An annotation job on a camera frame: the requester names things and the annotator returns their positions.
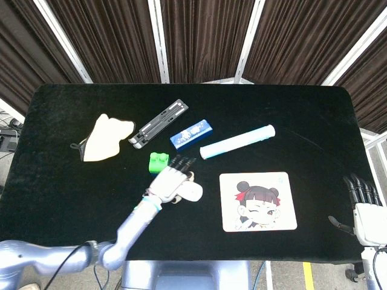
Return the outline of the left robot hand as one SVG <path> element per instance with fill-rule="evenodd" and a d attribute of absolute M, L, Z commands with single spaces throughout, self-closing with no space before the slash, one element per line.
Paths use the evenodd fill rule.
<path fill-rule="evenodd" d="M 203 195 L 203 188 L 194 182 L 194 174 L 189 171 L 195 161 L 195 158 L 181 155 L 172 158 L 151 182 L 146 194 L 156 196 L 161 203 L 171 202 L 176 196 L 192 202 L 199 201 Z"/>

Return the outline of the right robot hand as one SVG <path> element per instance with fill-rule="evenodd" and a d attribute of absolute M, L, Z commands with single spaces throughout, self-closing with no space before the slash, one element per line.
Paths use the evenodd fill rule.
<path fill-rule="evenodd" d="M 339 230 L 357 237 L 365 247 L 385 246 L 386 230 L 382 225 L 386 222 L 386 207 L 382 205 L 376 187 L 353 173 L 343 180 L 350 196 L 354 225 L 345 225 L 333 216 L 328 220 Z"/>

